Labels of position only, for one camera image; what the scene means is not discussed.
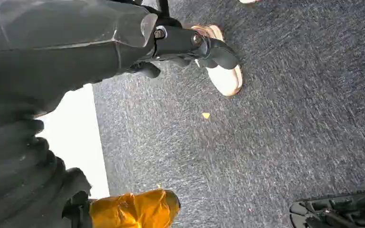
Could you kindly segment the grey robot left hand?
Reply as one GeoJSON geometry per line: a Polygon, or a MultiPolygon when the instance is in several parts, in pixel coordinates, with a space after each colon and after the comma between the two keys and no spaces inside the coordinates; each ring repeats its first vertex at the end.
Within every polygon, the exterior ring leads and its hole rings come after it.
{"type": "Polygon", "coordinates": [[[0,228],[90,228],[91,186],[38,137],[69,92],[156,60],[234,69],[234,51],[132,0],[0,0],[0,228]]]}

